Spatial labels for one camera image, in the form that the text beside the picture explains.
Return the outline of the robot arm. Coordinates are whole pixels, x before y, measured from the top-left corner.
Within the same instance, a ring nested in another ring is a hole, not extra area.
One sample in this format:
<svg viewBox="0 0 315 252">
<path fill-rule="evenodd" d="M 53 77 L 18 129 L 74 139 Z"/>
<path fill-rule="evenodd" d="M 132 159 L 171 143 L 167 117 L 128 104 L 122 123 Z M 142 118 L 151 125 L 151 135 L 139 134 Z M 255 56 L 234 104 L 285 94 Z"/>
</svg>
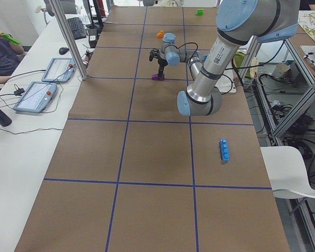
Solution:
<svg viewBox="0 0 315 252">
<path fill-rule="evenodd" d="M 197 50 L 176 47 L 176 36 L 166 33 L 160 49 L 150 51 L 159 71 L 153 76 L 163 80 L 164 67 L 186 63 L 194 82 L 177 95 L 177 108 L 183 116 L 208 116 L 216 113 L 222 96 L 215 86 L 240 46 L 252 36 L 259 43 L 280 41 L 297 32 L 299 1 L 223 1 L 218 8 L 217 38 L 205 60 Z"/>
</svg>

